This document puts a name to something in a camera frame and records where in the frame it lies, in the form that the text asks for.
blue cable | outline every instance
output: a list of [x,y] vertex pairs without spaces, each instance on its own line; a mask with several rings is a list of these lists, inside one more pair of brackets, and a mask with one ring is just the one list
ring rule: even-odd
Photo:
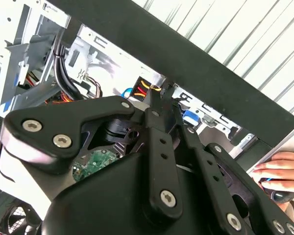
[[121,96],[124,98],[125,93],[127,93],[127,92],[132,92],[132,90],[133,90],[133,88],[127,88],[127,89],[121,94]]

black frame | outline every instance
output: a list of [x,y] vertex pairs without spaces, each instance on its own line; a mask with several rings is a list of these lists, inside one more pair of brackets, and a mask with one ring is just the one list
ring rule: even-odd
[[50,2],[269,146],[294,129],[292,114],[131,0]]

black cable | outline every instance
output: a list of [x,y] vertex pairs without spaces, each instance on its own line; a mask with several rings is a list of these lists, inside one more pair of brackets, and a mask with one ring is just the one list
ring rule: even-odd
[[67,84],[67,86],[69,87],[69,89],[73,93],[79,94],[80,95],[79,99],[83,99],[83,97],[81,96],[79,90],[77,89],[77,87],[74,85],[74,83],[69,78],[67,70],[65,69],[65,64],[64,64],[64,59],[63,58],[60,59],[60,70],[61,70],[62,78],[63,78],[64,82]]
[[57,84],[60,89],[68,95],[72,100],[81,100],[83,96],[80,94],[79,90],[70,80],[67,75],[65,65],[64,65],[64,52],[65,48],[61,45],[61,34],[58,34],[55,39],[54,46],[54,75]]
[[32,79],[35,80],[35,82],[39,82],[38,77],[37,77],[33,72],[29,72],[28,74],[29,74],[29,76],[30,76]]

white corrugated wall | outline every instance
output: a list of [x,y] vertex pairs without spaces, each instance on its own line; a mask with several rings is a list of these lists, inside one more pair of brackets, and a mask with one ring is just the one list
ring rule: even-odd
[[294,0],[134,0],[294,115]]

hand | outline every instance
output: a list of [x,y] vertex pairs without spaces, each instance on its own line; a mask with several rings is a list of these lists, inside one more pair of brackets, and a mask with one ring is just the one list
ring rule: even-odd
[[[294,153],[275,154],[270,162],[256,166],[251,175],[257,183],[261,178],[276,179],[262,182],[260,186],[264,188],[294,192]],[[287,205],[288,203],[278,204],[283,211]]]

